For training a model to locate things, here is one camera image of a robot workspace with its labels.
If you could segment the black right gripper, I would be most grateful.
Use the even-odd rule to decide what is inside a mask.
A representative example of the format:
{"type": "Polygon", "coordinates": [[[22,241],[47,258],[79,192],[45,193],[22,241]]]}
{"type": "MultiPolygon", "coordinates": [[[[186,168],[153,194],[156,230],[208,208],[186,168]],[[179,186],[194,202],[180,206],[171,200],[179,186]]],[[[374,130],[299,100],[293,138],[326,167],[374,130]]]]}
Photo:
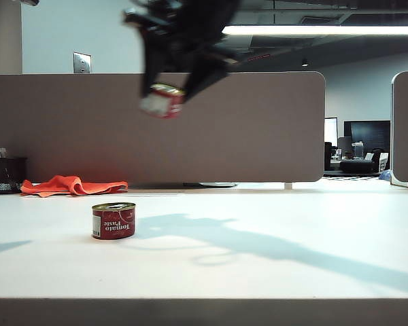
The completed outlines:
{"type": "Polygon", "coordinates": [[[147,97],[161,71],[185,71],[196,62],[183,90],[183,102],[228,75],[227,65],[240,55],[222,45],[223,30],[238,10],[239,1],[134,1],[124,10],[124,23],[143,38],[145,68],[141,98],[147,97]]]}

